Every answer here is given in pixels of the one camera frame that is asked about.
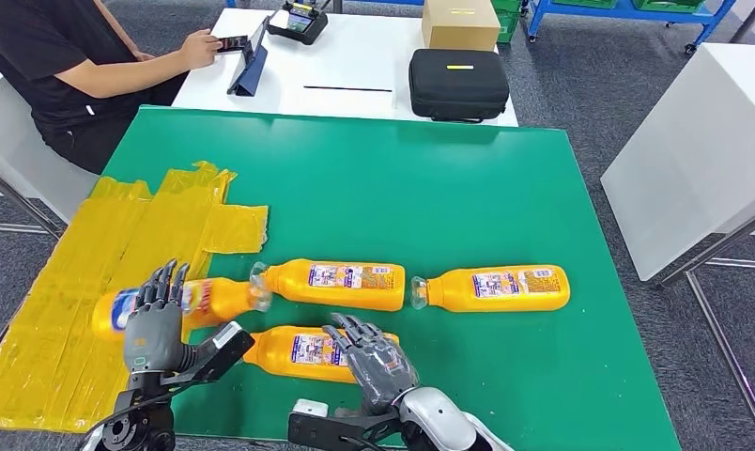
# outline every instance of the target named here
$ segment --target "bottle cap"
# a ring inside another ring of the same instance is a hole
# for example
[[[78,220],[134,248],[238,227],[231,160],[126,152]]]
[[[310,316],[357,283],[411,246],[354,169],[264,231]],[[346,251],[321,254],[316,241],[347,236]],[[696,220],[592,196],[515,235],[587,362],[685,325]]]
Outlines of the bottle cap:
[[[264,273],[269,266],[257,261],[251,269],[250,276],[250,299],[251,308],[259,312],[266,312],[272,304],[272,291],[267,289],[267,283],[264,280]]]
[[[425,308],[428,304],[427,281],[418,275],[410,279],[410,304],[417,310]]]

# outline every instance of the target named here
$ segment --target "green storage bin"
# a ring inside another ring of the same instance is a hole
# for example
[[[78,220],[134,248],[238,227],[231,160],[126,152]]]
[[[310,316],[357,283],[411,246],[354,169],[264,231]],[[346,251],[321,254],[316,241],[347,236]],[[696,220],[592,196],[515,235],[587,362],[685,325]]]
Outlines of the green storage bin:
[[[699,10],[703,0],[632,0],[635,8],[643,11],[665,11],[693,13]]]
[[[521,0],[491,0],[495,10],[518,12],[521,9]]]
[[[552,0],[552,2],[577,7],[613,9],[618,0]]]
[[[500,21],[500,35],[497,37],[497,42],[510,42],[518,23],[521,0],[491,0],[491,5]]]
[[[515,11],[495,9],[495,11],[497,19],[500,20],[500,35],[497,37],[497,42],[510,42],[510,38],[513,37],[513,32],[516,30],[516,24],[518,23],[518,9]]]

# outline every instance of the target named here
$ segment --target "cardboard box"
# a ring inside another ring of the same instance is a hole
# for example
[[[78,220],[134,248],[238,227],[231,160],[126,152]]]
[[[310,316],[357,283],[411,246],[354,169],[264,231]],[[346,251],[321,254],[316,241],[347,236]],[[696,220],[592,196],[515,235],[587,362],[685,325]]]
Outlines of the cardboard box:
[[[428,49],[490,52],[499,33],[491,0],[424,0],[422,35]]]

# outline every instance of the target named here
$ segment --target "black t-shirt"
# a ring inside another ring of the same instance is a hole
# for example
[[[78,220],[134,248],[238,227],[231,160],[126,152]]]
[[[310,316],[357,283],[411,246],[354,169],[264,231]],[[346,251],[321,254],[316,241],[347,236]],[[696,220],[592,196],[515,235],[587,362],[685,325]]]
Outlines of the black t-shirt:
[[[0,72],[32,106],[44,135],[109,117],[133,117],[135,92],[94,99],[54,77],[89,59],[136,61],[93,0],[0,0]]]

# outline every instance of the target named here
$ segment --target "product label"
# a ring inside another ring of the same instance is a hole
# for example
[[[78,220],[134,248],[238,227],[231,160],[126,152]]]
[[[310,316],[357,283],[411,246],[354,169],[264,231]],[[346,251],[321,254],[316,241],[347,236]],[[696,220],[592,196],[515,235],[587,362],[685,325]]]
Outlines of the product label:
[[[191,280],[184,283],[184,291],[181,293],[181,310],[184,315],[189,315],[196,309],[206,314],[211,302],[211,280]]]
[[[518,272],[518,282],[528,294],[554,294],[560,292],[560,281],[554,271],[541,268]]]
[[[347,366],[347,357],[327,335],[296,334],[292,362],[309,365]]]
[[[312,265],[308,285],[328,288],[394,288],[394,271],[388,266]]]
[[[478,298],[517,296],[518,282],[511,272],[483,272],[471,277]]]
[[[126,329],[129,314],[134,311],[134,301],[140,288],[124,289],[117,293],[112,302],[112,328],[116,331]]]
[[[513,272],[483,272],[471,277],[478,298],[499,298],[519,294],[560,292],[557,274],[548,268]]]
[[[117,293],[112,302],[112,328],[116,331],[126,329],[129,314],[134,311],[137,293],[140,288],[124,289]],[[211,280],[192,280],[184,283],[184,291],[181,293],[181,310],[184,315],[189,315],[195,309],[203,314],[209,311],[211,302]]]

